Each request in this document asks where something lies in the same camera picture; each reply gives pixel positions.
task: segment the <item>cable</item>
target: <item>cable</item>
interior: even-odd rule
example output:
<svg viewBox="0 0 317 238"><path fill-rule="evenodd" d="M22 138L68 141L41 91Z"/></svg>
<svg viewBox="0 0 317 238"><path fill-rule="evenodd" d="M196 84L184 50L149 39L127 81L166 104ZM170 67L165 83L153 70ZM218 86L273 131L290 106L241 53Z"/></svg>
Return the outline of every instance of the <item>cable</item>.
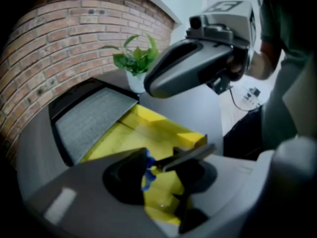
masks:
<svg viewBox="0 0 317 238"><path fill-rule="evenodd" d="M256 110L256 109L258 108L258 107L256 107L256 108L251 109L251 110L244 110L244 109L238 107L237 104L236 104L236 102L234 101L234 98L233 98L231 89L232 89L232 87L229 89L230 95L231 95L231 98L232 98L232 102L233 102L233 104L236 106L237 109L239 109L239 110L241 110L241 111L244 111L244 112L250 112L250 111Z"/></svg>

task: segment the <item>black pants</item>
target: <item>black pants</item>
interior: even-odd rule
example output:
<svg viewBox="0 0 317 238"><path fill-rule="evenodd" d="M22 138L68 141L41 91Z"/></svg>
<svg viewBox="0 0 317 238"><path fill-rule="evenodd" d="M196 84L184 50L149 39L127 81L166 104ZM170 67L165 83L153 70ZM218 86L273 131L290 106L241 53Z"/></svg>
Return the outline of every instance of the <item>black pants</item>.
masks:
<svg viewBox="0 0 317 238"><path fill-rule="evenodd" d="M256 160L264 151L261 130L261 108L247 113L224 136L223 154L226 157Z"/></svg>

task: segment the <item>potted plant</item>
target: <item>potted plant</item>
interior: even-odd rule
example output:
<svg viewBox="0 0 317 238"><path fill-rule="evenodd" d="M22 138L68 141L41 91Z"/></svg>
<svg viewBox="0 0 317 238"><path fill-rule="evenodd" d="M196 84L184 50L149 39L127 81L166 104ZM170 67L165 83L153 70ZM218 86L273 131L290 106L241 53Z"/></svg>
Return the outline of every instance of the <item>potted plant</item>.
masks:
<svg viewBox="0 0 317 238"><path fill-rule="evenodd" d="M124 69L127 74L128 83L130 89L135 93L143 93L144 89L144 78L149 70L151 63L157 58L159 52L155 40L148 35L151 47L147 50L141 50L137 47L134 51L128 48L128 44L137 38L139 35L133 35L129 37L123 44L122 53L113 54L114 64L121 69ZM116 49L120 50L115 46L104 46L102 49Z"/></svg>

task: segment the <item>table surface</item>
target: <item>table surface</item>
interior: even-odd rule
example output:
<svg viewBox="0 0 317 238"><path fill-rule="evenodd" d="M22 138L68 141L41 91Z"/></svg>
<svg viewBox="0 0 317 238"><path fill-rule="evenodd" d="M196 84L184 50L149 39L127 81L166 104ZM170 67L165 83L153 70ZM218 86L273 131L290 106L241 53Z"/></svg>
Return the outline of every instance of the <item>table surface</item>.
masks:
<svg viewBox="0 0 317 238"><path fill-rule="evenodd" d="M108 72L97 79L130 90L124 70ZM201 85L167 99L153 98L148 93L139 96L142 106L168 119L207 135L208 143L217 146L217 155L223 153L223 136L219 96L207 85Z"/></svg>

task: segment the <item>white pot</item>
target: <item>white pot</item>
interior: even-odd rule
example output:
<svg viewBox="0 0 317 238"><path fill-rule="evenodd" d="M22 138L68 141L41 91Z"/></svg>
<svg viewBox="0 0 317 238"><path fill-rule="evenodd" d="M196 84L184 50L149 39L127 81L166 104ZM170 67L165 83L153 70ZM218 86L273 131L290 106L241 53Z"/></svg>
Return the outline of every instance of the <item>white pot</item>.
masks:
<svg viewBox="0 0 317 238"><path fill-rule="evenodd" d="M133 74L129 71L126 70L125 72L127 73L128 83L131 91L135 93L144 93L144 78L147 73L140 73L133 76Z"/></svg>

